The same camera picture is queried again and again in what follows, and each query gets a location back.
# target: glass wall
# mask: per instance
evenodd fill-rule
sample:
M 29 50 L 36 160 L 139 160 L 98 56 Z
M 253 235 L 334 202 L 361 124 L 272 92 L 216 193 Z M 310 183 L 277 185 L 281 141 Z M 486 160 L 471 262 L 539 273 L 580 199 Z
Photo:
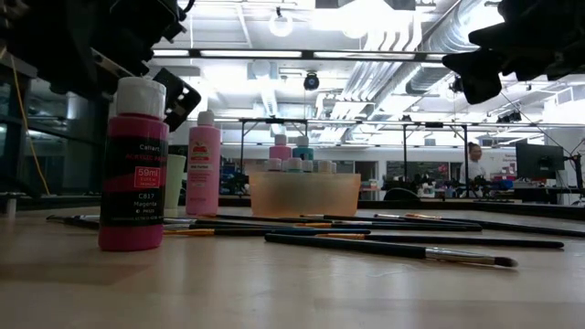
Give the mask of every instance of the glass wall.
M 0 190 L 46 194 L 40 170 L 51 195 L 99 193 L 108 102 L 59 94 L 19 74 L 26 132 L 12 70 L 0 68 L 0 80 Z

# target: orange plastic container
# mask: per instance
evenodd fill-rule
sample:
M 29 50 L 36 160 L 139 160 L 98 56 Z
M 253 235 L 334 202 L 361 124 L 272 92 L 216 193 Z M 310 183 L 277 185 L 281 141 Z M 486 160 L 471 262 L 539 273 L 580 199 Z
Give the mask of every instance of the orange plastic container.
M 354 216 L 359 185 L 356 174 L 252 173 L 252 212 L 263 217 Z

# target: small paint bottle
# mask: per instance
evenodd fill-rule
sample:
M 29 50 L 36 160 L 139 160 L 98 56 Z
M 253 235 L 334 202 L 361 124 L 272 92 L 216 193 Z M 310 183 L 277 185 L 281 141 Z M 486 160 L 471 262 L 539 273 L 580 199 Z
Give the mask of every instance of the small paint bottle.
M 286 135 L 285 134 L 277 134 L 274 135 L 274 146 L 271 146 L 269 149 L 269 157 L 271 159 L 281 159 L 286 161 L 291 158 L 293 154 L 293 150 L 286 146 Z
M 303 172 L 303 160 L 301 158 L 290 158 L 287 162 L 287 173 L 302 173 Z
M 332 174 L 333 163 L 331 161 L 319 161 L 318 171 L 319 174 Z
M 296 140 L 296 145 L 292 150 L 292 157 L 301 158 L 301 160 L 313 160 L 314 151 L 309 147 L 309 137 L 299 136 Z
M 278 158 L 268 159 L 266 171 L 280 173 L 282 171 L 282 160 Z
M 303 172 L 304 173 L 312 173 L 313 172 L 313 161 L 303 160 Z

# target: fluorescent light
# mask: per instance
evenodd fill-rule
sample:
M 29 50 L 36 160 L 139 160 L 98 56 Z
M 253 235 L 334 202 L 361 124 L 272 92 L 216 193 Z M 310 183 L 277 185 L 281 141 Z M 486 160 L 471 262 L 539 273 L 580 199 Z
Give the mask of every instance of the fluorescent light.
M 383 53 L 383 52 L 376 52 L 376 51 L 315 51 L 314 52 L 315 58 L 339 58 L 339 59 L 379 59 L 379 60 L 388 60 L 393 59 L 396 61 L 401 60 L 413 60 L 414 54 L 406 53 Z
M 427 60 L 441 61 L 443 57 L 445 57 L 443 54 L 429 54 Z
M 237 146 L 242 145 L 241 142 L 222 142 L 221 144 L 222 145 L 237 145 Z M 257 146 L 260 145 L 260 146 L 262 146 L 262 143 L 243 143 L 243 144 L 244 145 L 257 145 Z
M 290 50 L 201 50 L 207 58 L 300 58 L 301 51 Z
M 216 118 L 215 122 L 239 122 L 239 120 L 234 118 Z
M 155 56 L 188 57 L 189 50 L 181 49 L 154 49 Z
M 309 120 L 309 123 L 356 124 L 353 120 Z

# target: white bottle cap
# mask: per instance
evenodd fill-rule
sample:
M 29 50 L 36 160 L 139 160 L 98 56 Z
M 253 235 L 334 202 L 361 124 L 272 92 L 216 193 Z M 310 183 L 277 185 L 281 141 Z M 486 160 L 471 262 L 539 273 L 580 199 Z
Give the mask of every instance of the white bottle cap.
M 213 114 L 213 111 L 201 111 L 197 115 L 197 126 L 213 125 L 214 121 L 215 115 Z
M 144 78 L 127 77 L 118 80 L 116 113 L 137 113 L 165 117 L 166 87 Z
M 319 161 L 319 173 L 331 174 L 333 163 L 331 161 Z
M 299 136 L 296 138 L 297 146 L 309 146 L 309 137 Z
M 268 171 L 281 171 L 282 170 L 282 160 L 279 158 L 268 159 L 268 163 L 266 164 L 266 170 L 268 170 Z
M 287 171 L 302 171 L 303 170 L 303 160 L 301 158 L 290 158 L 288 161 Z
M 286 135 L 281 133 L 274 135 L 274 144 L 286 145 Z
M 313 161 L 303 160 L 303 171 L 305 173 L 312 173 L 313 172 Z

